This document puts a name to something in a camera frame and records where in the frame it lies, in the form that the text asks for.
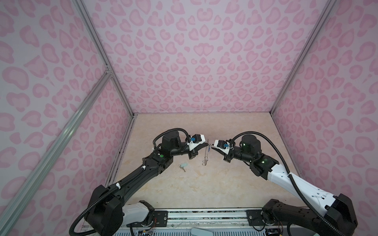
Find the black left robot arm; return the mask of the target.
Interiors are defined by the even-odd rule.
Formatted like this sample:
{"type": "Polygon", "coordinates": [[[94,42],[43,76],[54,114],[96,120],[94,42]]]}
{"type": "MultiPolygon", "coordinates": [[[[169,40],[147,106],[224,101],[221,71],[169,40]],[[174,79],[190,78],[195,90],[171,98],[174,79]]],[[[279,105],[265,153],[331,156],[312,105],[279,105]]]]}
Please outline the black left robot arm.
{"type": "Polygon", "coordinates": [[[140,167],[108,187],[100,185],[94,189],[87,208],[76,219],[76,222],[84,219],[92,229],[79,235],[112,236],[123,225],[150,225],[154,208],[146,201],[131,205],[127,201],[148,181],[162,174],[173,163],[174,156],[187,155],[193,159],[207,146],[204,135],[191,136],[182,128],[159,134],[153,140],[153,151],[142,159],[140,167]]]}

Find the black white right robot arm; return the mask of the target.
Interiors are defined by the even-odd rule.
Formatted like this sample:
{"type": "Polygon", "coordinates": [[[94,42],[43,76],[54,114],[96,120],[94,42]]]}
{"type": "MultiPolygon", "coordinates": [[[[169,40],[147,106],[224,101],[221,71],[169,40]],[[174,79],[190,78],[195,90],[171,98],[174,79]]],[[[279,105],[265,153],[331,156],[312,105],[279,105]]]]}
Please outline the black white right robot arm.
{"type": "Polygon", "coordinates": [[[286,222],[320,236],[352,236],[358,226],[352,200],[322,190],[290,171],[283,155],[265,135],[256,131],[240,133],[230,140],[216,140],[212,149],[224,161],[236,159],[245,162],[255,176],[270,181],[298,199],[305,207],[285,204],[270,199],[261,209],[265,225],[286,222]]]}

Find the silver perforated metal ring disc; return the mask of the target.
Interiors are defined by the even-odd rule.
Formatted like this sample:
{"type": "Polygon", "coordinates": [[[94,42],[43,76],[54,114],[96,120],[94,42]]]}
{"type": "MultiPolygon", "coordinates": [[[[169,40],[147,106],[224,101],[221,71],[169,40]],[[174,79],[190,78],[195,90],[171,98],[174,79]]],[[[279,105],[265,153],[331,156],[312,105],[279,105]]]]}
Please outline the silver perforated metal ring disc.
{"type": "Polygon", "coordinates": [[[210,153],[210,149],[211,149],[211,146],[210,146],[209,140],[207,140],[206,143],[207,143],[207,147],[206,147],[206,149],[205,149],[204,160],[202,161],[202,165],[203,165],[203,166],[206,166],[207,163],[208,163],[208,160],[209,160],[209,153],[210,153]]]}

